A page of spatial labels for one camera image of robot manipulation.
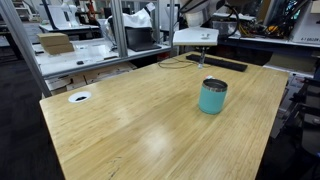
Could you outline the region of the teal thermos mug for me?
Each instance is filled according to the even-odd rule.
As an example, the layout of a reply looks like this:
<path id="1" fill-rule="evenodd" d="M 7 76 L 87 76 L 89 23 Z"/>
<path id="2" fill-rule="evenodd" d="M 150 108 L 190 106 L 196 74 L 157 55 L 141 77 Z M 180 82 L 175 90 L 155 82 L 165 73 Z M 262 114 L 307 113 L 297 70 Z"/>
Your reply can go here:
<path id="1" fill-rule="evenodd" d="M 205 79 L 202 83 L 198 107 L 207 114 L 221 112 L 227 94 L 228 84 L 219 79 Z"/>

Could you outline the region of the black laptop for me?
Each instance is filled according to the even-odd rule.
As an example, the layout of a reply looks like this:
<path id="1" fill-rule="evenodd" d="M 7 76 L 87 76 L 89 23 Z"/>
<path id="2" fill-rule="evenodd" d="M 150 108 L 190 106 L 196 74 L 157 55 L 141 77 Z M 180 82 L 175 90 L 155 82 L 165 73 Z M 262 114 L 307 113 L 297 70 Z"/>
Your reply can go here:
<path id="1" fill-rule="evenodd" d="M 153 41 L 150 28 L 126 28 L 128 48 L 135 51 L 160 49 Z"/>

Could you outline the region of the black computer keyboard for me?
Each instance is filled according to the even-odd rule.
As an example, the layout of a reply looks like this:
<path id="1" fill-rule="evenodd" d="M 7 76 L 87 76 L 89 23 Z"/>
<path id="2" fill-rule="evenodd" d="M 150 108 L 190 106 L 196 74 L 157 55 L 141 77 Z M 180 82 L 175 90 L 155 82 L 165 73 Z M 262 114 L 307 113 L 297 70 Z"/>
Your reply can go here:
<path id="1" fill-rule="evenodd" d="M 199 55 L 191 54 L 187 56 L 187 59 L 200 62 L 203 58 Z M 226 69 L 235 70 L 239 72 L 244 72 L 247 69 L 247 65 L 245 64 L 234 63 L 234 62 L 230 62 L 230 61 L 226 61 L 218 58 L 205 57 L 203 61 L 204 63 L 209 65 L 214 65 L 221 68 L 226 68 Z"/>

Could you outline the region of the white cloth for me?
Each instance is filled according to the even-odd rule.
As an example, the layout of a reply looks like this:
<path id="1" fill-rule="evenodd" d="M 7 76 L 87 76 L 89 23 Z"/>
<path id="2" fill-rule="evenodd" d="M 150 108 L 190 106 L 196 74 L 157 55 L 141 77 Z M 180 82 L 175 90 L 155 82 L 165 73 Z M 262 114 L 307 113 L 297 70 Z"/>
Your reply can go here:
<path id="1" fill-rule="evenodd" d="M 123 23 L 125 27 L 131 28 L 151 28 L 151 17 L 146 9 L 141 9 L 138 12 L 129 15 L 126 13 L 122 14 Z"/>

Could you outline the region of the cardboard box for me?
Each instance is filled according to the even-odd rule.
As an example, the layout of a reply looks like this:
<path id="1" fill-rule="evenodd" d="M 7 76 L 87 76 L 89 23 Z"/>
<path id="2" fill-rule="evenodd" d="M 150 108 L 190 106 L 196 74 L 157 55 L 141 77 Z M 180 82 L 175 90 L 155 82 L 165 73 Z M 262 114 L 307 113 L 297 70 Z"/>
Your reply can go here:
<path id="1" fill-rule="evenodd" d="M 44 50 L 50 55 L 74 51 L 74 47 L 66 34 L 40 33 L 37 37 Z"/>

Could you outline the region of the aluminium frame shelf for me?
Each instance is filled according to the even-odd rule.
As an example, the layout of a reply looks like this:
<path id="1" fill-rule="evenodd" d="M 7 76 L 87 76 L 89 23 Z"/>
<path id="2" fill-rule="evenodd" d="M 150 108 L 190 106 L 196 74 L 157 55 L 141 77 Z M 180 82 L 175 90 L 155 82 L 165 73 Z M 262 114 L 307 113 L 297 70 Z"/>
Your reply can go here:
<path id="1" fill-rule="evenodd" d="M 160 49 L 134 52 L 127 48 L 124 20 L 122 16 L 121 0 L 111 0 L 111 10 L 113 13 L 113 23 L 117 50 L 111 51 L 112 42 L 103 38 L 74 41 L 75 50 L 60 55 L 49 55 L 44 52 L 35 55 L 34 48 L 26 35 L 23 24 L 18 17 L 11 0 L 0 1 L 0 11 L 5 20 L 14 41 L 18 45 L 37 85 L 45 97 L 51 96 L 51 91 L 46 85 L 47 79 L 57 78 L 65 75 L 77 74 L 120 62 L 134 60 L 146 56 L 156 55 L 172 50 L 173 19 L 170 19 L 170 35 L 168 45 L 160 43 L 159 30 L 159 8 L 156 8 L 155 36 Z"/>

